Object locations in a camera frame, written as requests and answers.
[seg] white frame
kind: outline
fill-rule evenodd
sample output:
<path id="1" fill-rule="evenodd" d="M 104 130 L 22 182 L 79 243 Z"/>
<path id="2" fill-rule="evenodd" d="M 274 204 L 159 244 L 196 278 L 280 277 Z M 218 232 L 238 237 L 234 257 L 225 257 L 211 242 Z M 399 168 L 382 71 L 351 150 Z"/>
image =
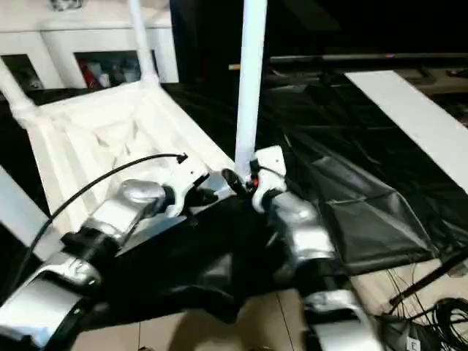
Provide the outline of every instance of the white frame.
<path id="1" fill-rule="evenodd" d="M 159 79 L 163 83 L 178 82 L 172 28 L 146 31 L 149 47 L 154 50 Z M 75 53 L 137 50 L 133 29 L 44 31 L 42 37 L 64 85 L 70 88 L 87 88 Z"/>
<path id="2" fill-rule="evenodd" d="M 27 55 L 44 88 L 64 88 L 38 31 L 0 33 L 0 56 L 3 55 Z"/>

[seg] white panel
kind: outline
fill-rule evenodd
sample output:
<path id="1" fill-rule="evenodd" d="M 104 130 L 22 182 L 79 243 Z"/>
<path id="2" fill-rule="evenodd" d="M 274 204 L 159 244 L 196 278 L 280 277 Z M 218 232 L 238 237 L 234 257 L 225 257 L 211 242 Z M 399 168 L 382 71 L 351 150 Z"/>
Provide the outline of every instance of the white panel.
<path id="1" fill-rule="evenodd" d="M 468 193 L 468 129 L 394 71 L 346 76 Z"/>

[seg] cable bundle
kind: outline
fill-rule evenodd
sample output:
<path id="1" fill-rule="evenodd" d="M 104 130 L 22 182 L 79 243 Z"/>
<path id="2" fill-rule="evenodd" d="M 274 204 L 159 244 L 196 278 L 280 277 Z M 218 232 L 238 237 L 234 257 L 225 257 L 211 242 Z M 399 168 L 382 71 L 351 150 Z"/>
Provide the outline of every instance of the cable bundle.
<path id="1" fill-rule="evenodd" d="M 432 309 L 432 328 L 441 341 L 457 351 L 468 350 L 466 333 L 456 330 L 456 325 L 468 322 L 468 301 L 463 298 L 443 298 Z"/>

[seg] metal rod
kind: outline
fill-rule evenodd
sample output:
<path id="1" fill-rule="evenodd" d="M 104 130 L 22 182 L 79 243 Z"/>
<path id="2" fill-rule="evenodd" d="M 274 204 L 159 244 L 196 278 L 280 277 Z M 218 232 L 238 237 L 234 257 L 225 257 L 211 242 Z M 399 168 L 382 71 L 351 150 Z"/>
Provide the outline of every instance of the metal rod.
<path id="1" fill-rule="evenodd" d="M 129 8 L 132 15 L 133 31 L 137 40 L 137 55 L 141 69 L 141 80 L 154 80 L 157 75 L 148 45 L 146 27 L 141 15 L 140 0 L 129 0 Z"/>
<path id="2" fill-rule="evenodd" d="M 35 112 L 36 105 L 24 94 L 7 65 L 0 57 L 0 91 L 7 98 L 13 117 L 20 120 L 22 116 Z"/>
<path id="3" fill-rule="evenodd" d="M 241 81 L 235 139 L 235 170 L 244 180 L 250 174 L 249 163 L 255 150 L 267 3 L 267 0 L 244 2 Z"/>
<path id="4" fill-rule="evenodd" d="M 389 300 L 390 305 L 393 307 L 391 312 L 406 298 L 414 295 L 419 290 L 427 287 L 432 282 L 438 280 L 441 276 L 448 273 L 451 269 L 455 268 L 457 265 L 462 263 L 468 258 L 468 248 L 462 250 L 460 253 L 456 254 L 449 260 L 445 261 L 440 267 L 433 270 L 431 273 L 424 276 L 422 279 L 408 287 L 406 290 L 400 292 L 398 295 L 395 295 Z"/>

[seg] black fabric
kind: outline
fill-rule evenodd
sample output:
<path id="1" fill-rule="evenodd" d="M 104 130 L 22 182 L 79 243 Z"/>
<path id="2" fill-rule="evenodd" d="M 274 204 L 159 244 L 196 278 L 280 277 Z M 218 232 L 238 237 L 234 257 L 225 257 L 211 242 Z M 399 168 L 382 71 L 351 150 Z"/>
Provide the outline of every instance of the black fabric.
<path id="1" fill-rule="evenodd" d="M 468 239 L 468 197 L 344 77 L 264 89 L 257 147 L 282 146 L 288 178 L 322 214 L 353 273 L 452 252 Z M 237 95 L 166 86 L 230 156 Z"/>

